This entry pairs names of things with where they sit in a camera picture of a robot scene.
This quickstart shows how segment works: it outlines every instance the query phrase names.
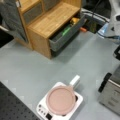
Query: drawer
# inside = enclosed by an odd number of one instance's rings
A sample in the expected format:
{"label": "drawer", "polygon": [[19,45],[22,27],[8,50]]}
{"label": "drawer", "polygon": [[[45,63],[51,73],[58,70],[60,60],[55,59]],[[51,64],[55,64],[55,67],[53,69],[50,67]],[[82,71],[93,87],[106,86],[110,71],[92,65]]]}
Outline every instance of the drawer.
{"label": "drawer", "polygon": [[[79,22],[77,22],[75,25],[73,25],[72,27],[70,26],[70,23],[66,24],[59,32],[55,33],[50,39],[50,47],[53,51],[57,52],[60,48],[62,48],[69,40],[70,38],[77,32],[79,31],[80,27],[82,27],[84,25],[84,20],[85,20],[85,16],[82,16],[79,20]],[[62,34],[62,32],[67,29],[70,28],[69,31],[67,31],[67,33],[65,33],[64,35]]]}
{"label": "drawer", "polygon": [[37,5],[35,5],[33,8],[28,10],[23,14],[24,20],[26,24],[30,23],[32,20],[34,20],[36,17],[40,16],[43,13],[42,9],[42,2],[39,2]]}
{"label": "drawer", "polygon": [[44,2],[44,8],[46,11],[54,7],[57,3],[60,2],[60,0],[43,0]]}

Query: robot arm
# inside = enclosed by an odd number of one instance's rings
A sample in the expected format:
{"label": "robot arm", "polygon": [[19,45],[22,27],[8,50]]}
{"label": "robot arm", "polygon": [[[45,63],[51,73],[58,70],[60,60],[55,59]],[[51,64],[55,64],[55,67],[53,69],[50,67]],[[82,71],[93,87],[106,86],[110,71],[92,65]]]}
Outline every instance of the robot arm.
{"label": "robot arm", "polygon": [[109,26],[114,27],[115,35],[120,36],[120,0],[109,0],[109,1],[112,10]]}
{"label": "robot arm", "polygon": [[120,45],[120,0],[109,0],[109,2],[111,4],[110,22],[98,34]]}

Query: table surface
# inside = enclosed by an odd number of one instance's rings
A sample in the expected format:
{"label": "table surface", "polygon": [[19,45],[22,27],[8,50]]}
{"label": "table surface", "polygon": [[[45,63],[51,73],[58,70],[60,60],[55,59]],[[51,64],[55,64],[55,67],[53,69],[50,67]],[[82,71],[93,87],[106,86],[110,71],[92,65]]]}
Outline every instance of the table surface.
{"label": "table surface", "polygon": [[113,57],[116,48],[96,34],[80,33],[61,54],[49,60],[12,41],[0,49],[0,81],[37,115],[37,104],[55,83],[69,84],[80,75],[76,91],[84,102],[71,120],[119,120],[99,103],[98,93],[106,73],[113,73],[119,66]]}

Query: wooden shelf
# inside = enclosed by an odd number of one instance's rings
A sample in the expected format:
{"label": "wooden shelf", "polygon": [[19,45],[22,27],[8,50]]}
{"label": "wooden shelf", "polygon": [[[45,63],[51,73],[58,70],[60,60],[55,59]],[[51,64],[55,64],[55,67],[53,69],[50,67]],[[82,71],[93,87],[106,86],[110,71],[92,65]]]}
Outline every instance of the wooden shelf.
{"label": "wooden shelf", "polygon": [[40,0],[20,0],[21,3],[21,12],[24,13],[30,8],[32,8],[35,4],[40,2]]}
{"label": "wooden shelf", "polygon": [[66,22],[68,22],[79,10],[80,8],[78,7],[60,2],[45,15],[31,23],[28,26],[28,29],[44,38],[49,38]]}

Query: metal bracket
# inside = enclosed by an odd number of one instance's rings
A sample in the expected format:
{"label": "metal bracket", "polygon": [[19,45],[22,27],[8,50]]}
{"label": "metal bracket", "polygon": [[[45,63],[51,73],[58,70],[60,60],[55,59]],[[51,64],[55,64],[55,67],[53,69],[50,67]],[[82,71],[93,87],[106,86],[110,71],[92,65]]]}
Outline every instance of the metal bracket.
{"label": "metal bracket", "polygon": [[20,4],[20,1],[19,1],[19,0],[16,1],[16,6],[17,6],[17,7],[21,7],[21,4]]}

